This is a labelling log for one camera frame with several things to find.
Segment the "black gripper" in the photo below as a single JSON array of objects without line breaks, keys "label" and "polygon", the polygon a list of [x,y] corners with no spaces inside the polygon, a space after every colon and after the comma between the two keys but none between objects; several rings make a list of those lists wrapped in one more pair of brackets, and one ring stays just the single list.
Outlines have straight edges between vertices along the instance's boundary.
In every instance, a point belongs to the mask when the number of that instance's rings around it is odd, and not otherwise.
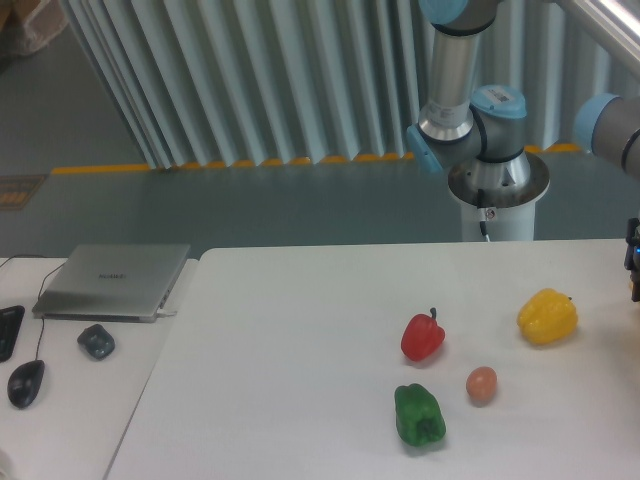
[{"label": "black gripper", "polygon": [[630,218],[626,228],[624,267],[630,272],[631,300],[639,301],[639,219]]}]

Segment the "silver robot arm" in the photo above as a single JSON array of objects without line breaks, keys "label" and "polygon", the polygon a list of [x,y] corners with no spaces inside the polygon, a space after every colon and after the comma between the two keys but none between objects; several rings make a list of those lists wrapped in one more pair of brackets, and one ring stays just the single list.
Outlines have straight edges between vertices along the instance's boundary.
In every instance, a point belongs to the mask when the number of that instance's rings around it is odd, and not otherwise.
[{"label": "silver robot arm", "polygon": [[[517,89],[486,85],[473,90],[482,32],[503,1],[418,1],[435,28],[426,105],[406,132],[410,150],[430,172],[452,167],[450,193],[459,201],[463,238],[487,242],[533,238],[535,202],[549,172],[524,153],[526,101]],[[556,3],[639,80],[639,1]],[[599,94],[574,120],[577,143],[639,181],[639,97]],[[503,226],[491,235],[493,213]]]}]

